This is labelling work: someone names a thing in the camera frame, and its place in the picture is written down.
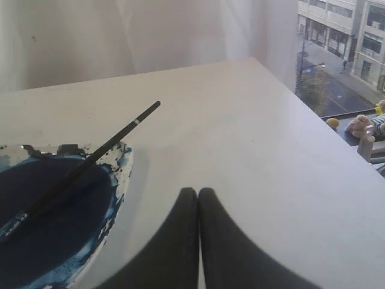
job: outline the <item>black paintbrush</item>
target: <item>black paintbrush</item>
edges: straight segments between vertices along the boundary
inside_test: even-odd
[[[116,145],[123,137],[128,135],[135,127],[137,127],[147,116],[153,113],[159,106],[157,101],[140,114],[136,119],[129,123],[125,128],[119,131],[116,135],[110,138],[99,149],[88,156],[78,167],[71,170],[62,180],[54,184],[42,197],[31,204],[26,210],[19,212],[9,222],[0,228],[0,243],[6,241],[10,235],[19,228],[22,223],[29,218],[36,217],[42,212],[49,209],[49,206],[55,203],[55,199],[63,190],[65,190],[73,181],[77,180],[87,169],[89,169],[95,162],[107,153],[114,145]]]

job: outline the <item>white curtain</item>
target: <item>white curtain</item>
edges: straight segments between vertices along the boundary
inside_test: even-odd
[[[0,93],[256,57],[295,86],[297,0],[0,0]]]

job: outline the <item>stuffed toy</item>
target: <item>stuffed toy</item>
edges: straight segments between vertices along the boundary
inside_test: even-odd
[[[370,119],[363,114],[359,114],[355,119],[353,119],[346,131],[350,132],[353,136],[361,138],[365,128],[368,125],[374,126],[374,136],[375,137],[385,137],[385,101],[380,101],[376,105],[376,111],[378,116]]]

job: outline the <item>sidewalk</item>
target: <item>sidewalk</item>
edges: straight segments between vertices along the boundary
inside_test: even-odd
[[[297,35],[297,37],[298,52],[301,52],[303,36]],[[306,40],[305,51],[308,53],[308,56],[304,59],[313,64],[325,63],[325,68],[323,68],[325,72],[342,84],[345,84],[351,90],[357,92],[362,98],[366,99],[370,103],[376,104],[380,100],[385,99],[385,96],[373,90],[364,80],[350,75],[351,66],[353,64],[352,62],[349,62],[344,73],[341,73],[343,68],[343,59],[339,58],[337,55],[328,52],[324,48],[308,40]]]

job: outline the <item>building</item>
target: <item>building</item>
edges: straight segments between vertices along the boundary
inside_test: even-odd
[[[385,0],[366,1],[351,74],[373,89],[385,87]]]
[[[298,32],[353,61],[365,0],[298,0]]]

